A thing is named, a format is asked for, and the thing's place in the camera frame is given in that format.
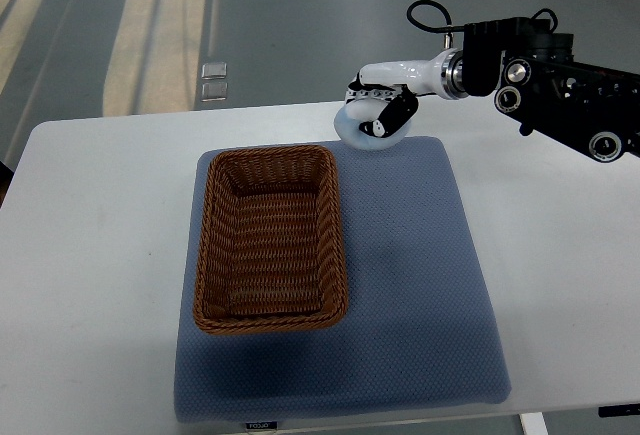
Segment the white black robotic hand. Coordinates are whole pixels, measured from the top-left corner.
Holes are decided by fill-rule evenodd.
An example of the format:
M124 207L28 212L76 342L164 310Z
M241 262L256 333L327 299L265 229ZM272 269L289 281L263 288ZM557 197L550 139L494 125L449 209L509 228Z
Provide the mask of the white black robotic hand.
M359 129L369 136L387 138L410 121L422 97L458 100L467 96L462 82L463 51L446 49L431 60L368 64L348 84L344 105L362 99L387 103L373 121Z

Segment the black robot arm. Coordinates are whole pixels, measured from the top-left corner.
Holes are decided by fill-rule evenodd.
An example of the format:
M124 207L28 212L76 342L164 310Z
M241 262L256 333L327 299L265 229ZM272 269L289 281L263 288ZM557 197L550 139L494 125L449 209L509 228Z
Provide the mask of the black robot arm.
M639 77L575 61L573 35L557 17L469 23L463 33L461 83L470 96L493 95L496 109L597 162L639 153Z

